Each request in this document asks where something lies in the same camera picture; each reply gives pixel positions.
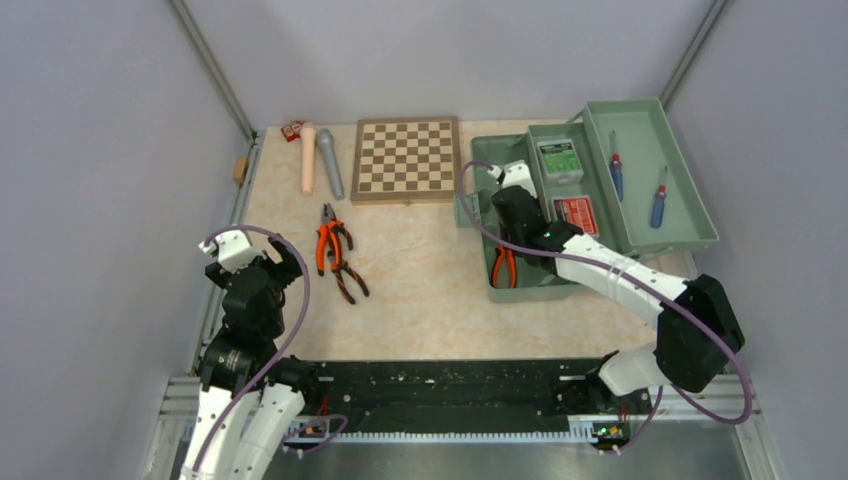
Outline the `orange cutting pliers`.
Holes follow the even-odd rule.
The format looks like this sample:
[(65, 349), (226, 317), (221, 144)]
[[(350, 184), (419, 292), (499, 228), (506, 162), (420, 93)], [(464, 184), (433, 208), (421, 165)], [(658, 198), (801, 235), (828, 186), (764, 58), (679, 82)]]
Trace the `orange cutting pliers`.
[[(501, 271), (506, 271), (506, 283), (501, 286), (499, 281), (502, 277)], [(518, 274), (516, 256), (512, 249), (503, 245), (498, 245), (495, 248), (495, 258), (492, 268), (489, 273), (489, 283), (492, 288), (508, 288), (514, 289), (517, 287)]]

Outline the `large orange combination pliers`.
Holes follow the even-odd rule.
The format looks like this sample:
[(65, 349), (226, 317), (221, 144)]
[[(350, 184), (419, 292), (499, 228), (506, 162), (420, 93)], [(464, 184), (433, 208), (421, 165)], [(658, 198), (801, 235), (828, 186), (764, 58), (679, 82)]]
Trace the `large orange combination pliers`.
[(352, 250), (354, 242), (352, 235), (345, 224), (337, 218), (330, 203), (324, 203), (321, 207), (321, 224), (316, 233), (318, 235), (315, 253), (316, 267), (318, 275), (323, 276), (327, 270), (325, 260), (330, 259), (330, 270), (337, 271), (344, 262), (342, 244), (346, 243), (347, 249)]

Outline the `red label screw box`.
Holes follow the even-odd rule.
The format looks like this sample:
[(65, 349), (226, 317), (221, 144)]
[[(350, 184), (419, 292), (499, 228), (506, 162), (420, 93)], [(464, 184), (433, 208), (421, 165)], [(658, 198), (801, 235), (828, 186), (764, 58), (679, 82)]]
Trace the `red label screw box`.
[(555, 197), (551, 200), (555, 216), (578, 226), (593, 238), (599, 237), (599, 226), (588, 195)]

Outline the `green label screw box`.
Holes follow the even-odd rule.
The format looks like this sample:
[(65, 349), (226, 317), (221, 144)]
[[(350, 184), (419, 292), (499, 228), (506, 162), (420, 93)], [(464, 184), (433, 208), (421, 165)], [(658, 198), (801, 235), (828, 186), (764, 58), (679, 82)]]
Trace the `green label screw box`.
[(544, 182), (550, 187), (577, 185), (584, 177), (576, 142), (571, 138), (552, 138), (536, 144)]

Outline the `red blue screwdriver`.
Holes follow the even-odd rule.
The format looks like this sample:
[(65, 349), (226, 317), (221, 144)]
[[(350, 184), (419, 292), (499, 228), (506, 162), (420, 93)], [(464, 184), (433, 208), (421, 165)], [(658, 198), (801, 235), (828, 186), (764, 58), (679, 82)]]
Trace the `red blue screwdriver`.
[(623, 188), (623, 171), (622, 171), (622, 162), (619, 155), (618, 145), (617, 145), (617, 133), (615, 130), (610, 131), (610, 147), (611, 147), (611, 161), (609, 164), (610, 175), (612, 178), (612, 182), (614, 184), (617, 198), (620, 202), (623, 201), (624, 197), (624, 188)]

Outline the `blue handle screwdriver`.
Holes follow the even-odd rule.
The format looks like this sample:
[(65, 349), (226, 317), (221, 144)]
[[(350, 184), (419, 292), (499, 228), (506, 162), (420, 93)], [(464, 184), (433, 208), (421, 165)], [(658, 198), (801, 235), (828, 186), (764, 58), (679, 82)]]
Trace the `blue handle screwdriver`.
[(665, 200), (667, 197), (667, 175), (668, 167), (664, 166), (660, 169), (658, 187), (652, 204), (650, 226), (653, 229), (659, 229), (663, 224)]

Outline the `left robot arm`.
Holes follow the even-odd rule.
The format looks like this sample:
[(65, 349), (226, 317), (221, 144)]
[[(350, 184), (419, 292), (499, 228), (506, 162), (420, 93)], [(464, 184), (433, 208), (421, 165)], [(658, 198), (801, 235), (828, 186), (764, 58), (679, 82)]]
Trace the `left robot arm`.
[(319, 404), (308, 365), (278, 356), (284, 290), (302, 274), (277, 241), (275, 261), (243, 230), (214, 237), (207, 277), (224, 293), (222, 326), (199, 364), (198, 409), (182, 479), (260, 479), (299, 413)]

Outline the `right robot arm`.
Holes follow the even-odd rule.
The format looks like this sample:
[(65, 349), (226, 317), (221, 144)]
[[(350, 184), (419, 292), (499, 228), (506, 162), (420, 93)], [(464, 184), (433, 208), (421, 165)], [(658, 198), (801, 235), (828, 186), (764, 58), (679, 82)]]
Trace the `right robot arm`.
[(701, 392), (730, 354), (745, 344), (723, 285), (665, 274), (610, 249), (566, 221), (550, 222), (539, 201), (520, 186), (497, 191), (491, 203), (502, 237), (528, 264), (588, 287), (637, 314), (656, 337), (607, 355), (586, 385), (589, 404), (612, 412), (628, 394), (671, 385)]

